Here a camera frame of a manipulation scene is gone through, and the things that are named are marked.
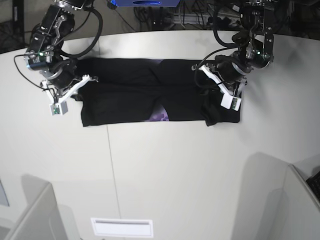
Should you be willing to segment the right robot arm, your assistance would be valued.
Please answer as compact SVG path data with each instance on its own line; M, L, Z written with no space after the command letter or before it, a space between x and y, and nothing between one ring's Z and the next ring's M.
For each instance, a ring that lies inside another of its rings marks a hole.
M75 28L74 11L82 10L93 14L98 20L97 33L92 43L80 53L66 53L62 50L64 41L79 31ZM41 23L31 32L29 47L23 57L26 67L38 71L57 90L65 90L79 80L75 67L79 58L88 54L98 42L103 30L103 17L94 7L93 0L55 0Z

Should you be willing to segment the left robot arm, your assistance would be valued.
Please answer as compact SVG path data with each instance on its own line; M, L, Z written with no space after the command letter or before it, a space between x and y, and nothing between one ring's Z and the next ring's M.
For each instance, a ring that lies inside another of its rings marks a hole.
M229 91L239 91L246 85L246 76L253 69L263 69L274 59L275 33L281 27L277 20L279 0L239 0L218 4L213 9L212 31L222 47L209 54L214 60L208 63L204 57L195 72L205 72L209 78L217 78L216 85ZM223 8L229 7L238 13L241 29L231 42L222 40L219 34L219 16Z

